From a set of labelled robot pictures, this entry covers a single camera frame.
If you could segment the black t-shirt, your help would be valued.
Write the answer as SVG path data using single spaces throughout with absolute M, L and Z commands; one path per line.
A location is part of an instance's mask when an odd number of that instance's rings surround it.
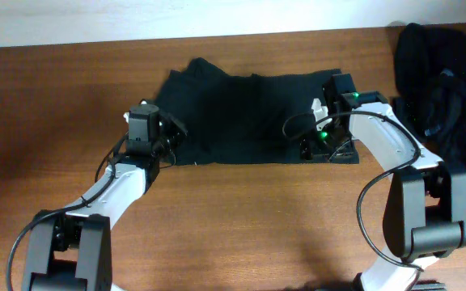
M 171 71 L 155 104 L 188 130 L 175 151 L 177 165 L 303 162 L 290 137 L 314 122 L 312 102 L 339 72 L 232 76 L 203 58 Z

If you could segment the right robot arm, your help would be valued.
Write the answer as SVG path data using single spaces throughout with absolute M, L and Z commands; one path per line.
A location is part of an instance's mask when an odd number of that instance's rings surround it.
M 360 192 L 356 202 L 358 227 L 378 256 L 365 271 L 338 290 L 444 290 L 445 284 L 421 281 L 426 268 L 453 251 L 466 247 L 466 168 L 444 162 L 429 151 L 396 117 L 377 91 L 359 92 L 349 74 L 334 74 L 314 99 L 315 122 L 303 133 L 300 157 L 311 160 L 315 151 L 336 157 L 359 140 L 382 167 Z M 370 188 L 390 179 L 383 212 L 384 248 L 366 231 L 362 202 Z

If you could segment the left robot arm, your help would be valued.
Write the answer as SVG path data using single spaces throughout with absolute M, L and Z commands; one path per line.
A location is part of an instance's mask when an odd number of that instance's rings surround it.
M 111 231 L 149 190 L 160 163 L 187 137 L 184 124 L 146 102 L 124 114 L 127 132 L 104 156 L 94 184 L 74 202 L 41 210 L 19 233 L 30 236 L 23 290 L 117 290 Z

